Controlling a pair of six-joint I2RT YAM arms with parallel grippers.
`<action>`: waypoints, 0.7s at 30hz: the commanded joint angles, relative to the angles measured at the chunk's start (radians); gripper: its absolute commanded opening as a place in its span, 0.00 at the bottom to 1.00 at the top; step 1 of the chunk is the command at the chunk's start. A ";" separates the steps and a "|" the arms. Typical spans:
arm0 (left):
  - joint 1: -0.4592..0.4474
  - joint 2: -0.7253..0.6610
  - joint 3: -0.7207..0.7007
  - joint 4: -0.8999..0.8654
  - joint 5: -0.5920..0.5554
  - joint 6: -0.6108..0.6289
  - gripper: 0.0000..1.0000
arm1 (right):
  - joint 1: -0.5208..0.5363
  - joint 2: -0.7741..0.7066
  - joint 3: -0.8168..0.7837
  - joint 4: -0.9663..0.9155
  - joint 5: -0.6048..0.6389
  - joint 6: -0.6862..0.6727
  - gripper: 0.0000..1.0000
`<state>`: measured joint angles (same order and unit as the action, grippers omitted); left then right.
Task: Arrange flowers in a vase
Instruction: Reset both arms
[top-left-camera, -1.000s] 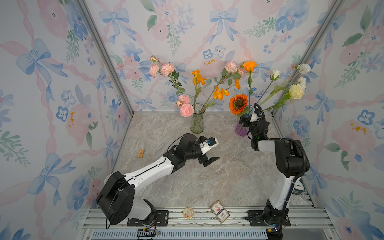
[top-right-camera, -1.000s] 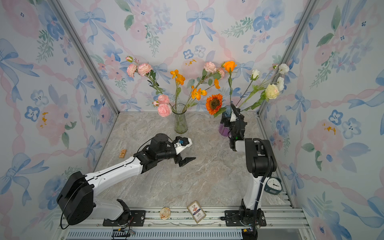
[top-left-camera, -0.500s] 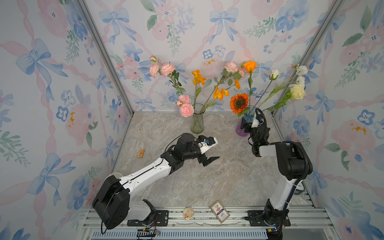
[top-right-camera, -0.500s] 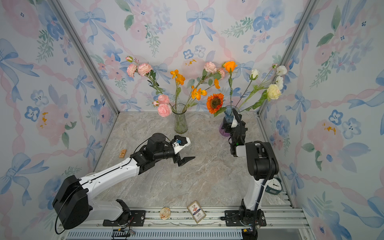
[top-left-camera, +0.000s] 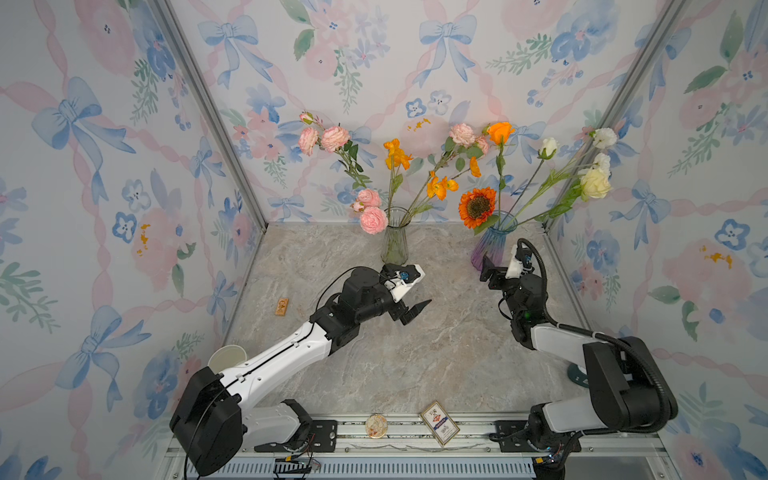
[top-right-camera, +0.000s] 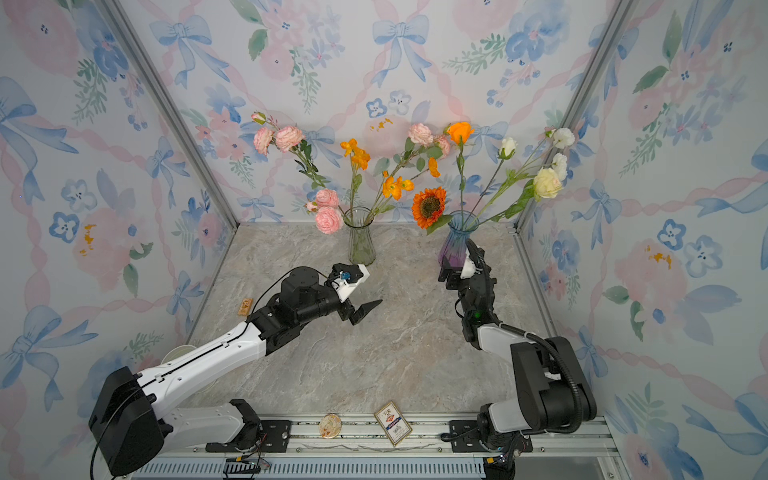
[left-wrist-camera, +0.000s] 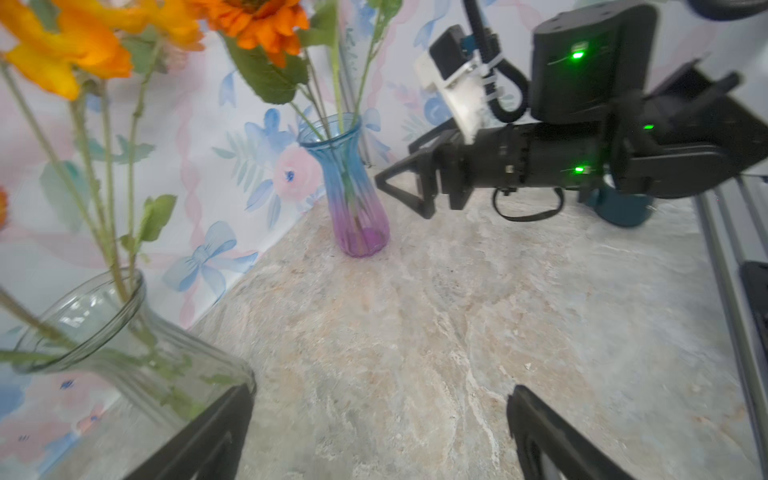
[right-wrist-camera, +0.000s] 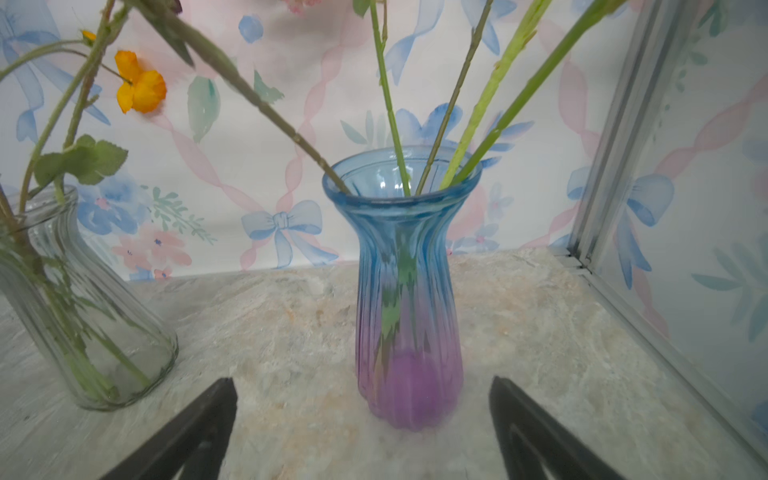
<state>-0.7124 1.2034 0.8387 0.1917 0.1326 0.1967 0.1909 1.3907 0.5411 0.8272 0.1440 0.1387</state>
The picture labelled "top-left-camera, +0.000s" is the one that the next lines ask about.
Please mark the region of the blue purple glass vase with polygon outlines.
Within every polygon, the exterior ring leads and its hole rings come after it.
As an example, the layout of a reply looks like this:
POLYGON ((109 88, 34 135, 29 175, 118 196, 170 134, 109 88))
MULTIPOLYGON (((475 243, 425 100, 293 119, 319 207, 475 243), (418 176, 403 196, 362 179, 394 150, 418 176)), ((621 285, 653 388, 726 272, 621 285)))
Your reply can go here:
POLYGON ((483 259, 487 257, 494 265, 499 266, 504 256, 507 236, 517 228, 516 217, 509 213, 497 212, 483 225, 481 238, 471 254, 471 264, 482 270, 483 259))

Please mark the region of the clear grey glass vase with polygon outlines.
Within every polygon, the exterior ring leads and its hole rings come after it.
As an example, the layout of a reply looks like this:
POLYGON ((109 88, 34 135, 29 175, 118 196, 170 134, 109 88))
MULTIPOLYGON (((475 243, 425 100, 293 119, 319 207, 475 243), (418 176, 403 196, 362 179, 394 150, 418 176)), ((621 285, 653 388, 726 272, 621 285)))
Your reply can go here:
POLYGON ((388 226, 384 231, 381 260, 384 264, 405 265, 408 260, 407 227, 410 216, 404 207, 394 206, 386 210, 388 226))

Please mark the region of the pink carnation stem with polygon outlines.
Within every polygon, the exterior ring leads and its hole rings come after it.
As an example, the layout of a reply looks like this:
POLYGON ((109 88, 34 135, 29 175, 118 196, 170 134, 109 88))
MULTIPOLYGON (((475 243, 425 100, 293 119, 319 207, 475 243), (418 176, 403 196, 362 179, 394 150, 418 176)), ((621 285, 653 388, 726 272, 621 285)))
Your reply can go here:
POLYGON ((388 217, 381 208, 382 200, 377 191, 361 190, 351 207, 359 215, 362 230, 370 235, 383 232, 388 226, 388 217))

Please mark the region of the yellow poppy flower stem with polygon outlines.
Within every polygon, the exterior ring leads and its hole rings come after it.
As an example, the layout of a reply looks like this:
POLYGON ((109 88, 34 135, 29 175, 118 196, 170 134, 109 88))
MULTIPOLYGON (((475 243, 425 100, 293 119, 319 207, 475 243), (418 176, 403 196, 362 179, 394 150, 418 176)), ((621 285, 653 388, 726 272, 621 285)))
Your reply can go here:
POLYGON ((390 226, 402 225, 403 217, 396 218, 395 206, 393 204, 395 194, 404 181, 404 173, 411 167, 413 156, 408 154, 401 146, 399 139, 395 138, 384 143, 387 150, 386 165, 390 172, 389 191, 387 200, 387 218, 390 226))

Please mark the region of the pink rose stem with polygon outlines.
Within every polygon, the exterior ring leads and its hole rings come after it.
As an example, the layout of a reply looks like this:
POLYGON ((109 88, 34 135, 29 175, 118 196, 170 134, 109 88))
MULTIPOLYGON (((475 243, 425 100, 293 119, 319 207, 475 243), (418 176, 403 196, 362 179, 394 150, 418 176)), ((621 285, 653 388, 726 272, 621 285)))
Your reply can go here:
MULTIPOLYGON (((459 123, 451 126, 448 136, 442 146, 442 153, 430 162, 430 170, 432 170, 435 163, 444 156, 455 155, 457 157, 476 157, 477 159, 485 156, 490 150, 490 143, 483 135, 483 129, 476 131, 466 123, 459 123)), ((440 176, 455 174, 457 170, 458 164, 450 165, 441 171, 440 176)))
POLYGON ((299 115, 305 125, 297 141, 300 151, 312 156, 316 149, 334 154, 342 164, 344 173, 353 180, 354 188, 367 188, 371 182, 358 161, 359 146, 350 132, 339 125, 325 126, 321 119, 309 111, 299 115))

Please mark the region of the cream rose stem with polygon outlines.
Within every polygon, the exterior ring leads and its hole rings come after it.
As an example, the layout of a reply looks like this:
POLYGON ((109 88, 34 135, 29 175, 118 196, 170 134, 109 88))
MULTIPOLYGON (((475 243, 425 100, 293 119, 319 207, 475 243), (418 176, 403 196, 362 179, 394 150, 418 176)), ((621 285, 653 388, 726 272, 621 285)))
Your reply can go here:
POLYGON ((543 223, 571 211, 578 200, 587 203, 590 200, 605 198, 612 190, 610 177, 609 169, 597 166, 582 169, 576 175, 571 186, 566 189, 559 202, 538 215, 519 220, 518 224, 522 225, 531 221, 543 223))

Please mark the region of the white rosebud stem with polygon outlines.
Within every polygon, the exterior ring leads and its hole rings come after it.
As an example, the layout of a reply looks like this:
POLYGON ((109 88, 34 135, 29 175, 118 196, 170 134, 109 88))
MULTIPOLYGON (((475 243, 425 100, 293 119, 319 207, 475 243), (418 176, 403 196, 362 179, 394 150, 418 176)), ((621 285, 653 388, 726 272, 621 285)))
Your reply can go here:
POLYGON ((537 150, 537 158, 539 160, 539 164, 534 170, 528 182, 524 185, 523 189, 520 191, 518 198, 515 200, 515 202, 513 203, 512 207, 509 210, 510 213, 512 213, 515 210, 517 205, 523 199, 528 189, 531 187, 535 177, 537 176, 539 171, 542 169, 544 162, 551 160, 555 156, 558 147, 559 147, 559 142, 554 137, 546 137, 542 140, 542 144, 540 148, 537 150))

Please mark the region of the orange rose stem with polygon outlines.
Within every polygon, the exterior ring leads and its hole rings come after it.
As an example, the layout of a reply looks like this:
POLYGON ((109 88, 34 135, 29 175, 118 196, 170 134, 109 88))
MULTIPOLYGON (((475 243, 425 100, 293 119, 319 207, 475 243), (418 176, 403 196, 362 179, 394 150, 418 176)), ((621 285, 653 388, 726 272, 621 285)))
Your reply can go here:
POLYGON ((492 143, 497 148, 495 165, 498 175, 497 186, 497 204, 496 204, 496 226, 501 224, 501 194, 506 187, 506 181, 504 179, 504 168, 506 160, 504 156, 504 150, 509 142, 510 137, 516 132, 516 128, 508 121, 500 121, 488 124, 483 129, 483 135, 487 138, 489 143, 492 143))

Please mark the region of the white flower stem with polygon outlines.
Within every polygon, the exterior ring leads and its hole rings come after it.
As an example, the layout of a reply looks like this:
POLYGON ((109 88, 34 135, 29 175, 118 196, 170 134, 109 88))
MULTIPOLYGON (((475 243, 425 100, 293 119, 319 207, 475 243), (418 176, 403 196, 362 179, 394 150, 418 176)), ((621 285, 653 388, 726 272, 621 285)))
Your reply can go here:
POLYGON ((603 169, 609 169, 611 172, 611 159, 606 151, 610 147, 616 145, 619 140, 618 134, 612 128, 599 128, 590 132, 589 138, 591 139, 591 143, 583 153, 576 154, 562 168, 554 169, 549 172, 548 176, 538 188, 538 190, 515 214, 517 221, 524 220, 523 213, 539 198, 548 193, 555 186, 564 183, 563 192, 560 194, 559 200, 554 204, 559 202, 562 196, 565 194, 566 189, 571 186, 576 175, 582 169, 597 166, 603 169))

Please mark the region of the orange marigold flower stem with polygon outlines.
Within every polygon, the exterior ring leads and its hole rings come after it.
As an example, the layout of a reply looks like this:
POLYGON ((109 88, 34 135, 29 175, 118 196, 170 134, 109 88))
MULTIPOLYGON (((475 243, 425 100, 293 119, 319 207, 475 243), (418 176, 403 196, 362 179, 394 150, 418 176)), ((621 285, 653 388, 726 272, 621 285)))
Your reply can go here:
POLYGON ((464 193, 458 205, 459 216, 464 226, 472 231, 483 231, 489 221, 497 219, 496 203, 497 192, 490 187, 475 188, 464 193))

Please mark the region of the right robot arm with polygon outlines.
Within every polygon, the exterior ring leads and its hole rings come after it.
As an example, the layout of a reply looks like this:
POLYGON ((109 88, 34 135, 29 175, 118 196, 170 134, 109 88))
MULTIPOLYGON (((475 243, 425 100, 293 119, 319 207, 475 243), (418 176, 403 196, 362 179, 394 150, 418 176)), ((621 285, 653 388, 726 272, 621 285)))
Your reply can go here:
POLYGON ((542 275, 529 261, 497 267, 482 259, 481 281, 501 292, 498 308, 523 347, 555 355, 586 375, 587 393, 531 408, 525 427, 497 432, 493 440, 528 443, 539 451, 564 451, 581 434, 656 433, 678 415, 672 389, 645 343, 615 338, 552 319, 542 275))

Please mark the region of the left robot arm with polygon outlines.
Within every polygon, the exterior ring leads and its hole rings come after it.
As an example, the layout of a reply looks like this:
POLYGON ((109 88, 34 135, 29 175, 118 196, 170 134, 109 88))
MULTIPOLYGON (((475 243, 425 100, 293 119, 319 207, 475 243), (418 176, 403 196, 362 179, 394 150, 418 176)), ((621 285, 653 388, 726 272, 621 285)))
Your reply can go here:
POLYGON ((341 291, 323 292, 309 320, 261 354, 216 373, 206 366, 189 380, 169 427, 184 451, 184 474, 214 474, 244 451, 286 456, 330 452, 333 421, 313 419, 294 399, 260 401, 303 369, 354 340, 361 325, 382 315, 407 325, 427 306, 406 305, 425 278, 418 264, 356 266, 344 271, 341 291))

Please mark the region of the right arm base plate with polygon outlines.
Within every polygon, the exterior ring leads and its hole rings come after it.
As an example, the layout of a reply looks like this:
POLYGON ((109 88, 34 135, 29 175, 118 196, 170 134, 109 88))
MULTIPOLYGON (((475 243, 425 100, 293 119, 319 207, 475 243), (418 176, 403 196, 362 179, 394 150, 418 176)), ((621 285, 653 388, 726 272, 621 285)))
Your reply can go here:
POLYGON ((563 453, 571 433, 553 433, 547 427, 530 427, 525 420, 496 420, 488 438, 504 453, 563 453))

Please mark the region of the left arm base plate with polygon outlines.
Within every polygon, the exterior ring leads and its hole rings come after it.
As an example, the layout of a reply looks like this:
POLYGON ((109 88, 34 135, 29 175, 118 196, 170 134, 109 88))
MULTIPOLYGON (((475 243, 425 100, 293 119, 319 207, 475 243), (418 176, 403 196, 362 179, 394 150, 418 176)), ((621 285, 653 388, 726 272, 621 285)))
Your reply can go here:
POLYGON ((284 443, 266 443, 252 447, 256 453, 295 454, 333 453, 336 450, 338 422, 336 420, 312 420, 284 443))

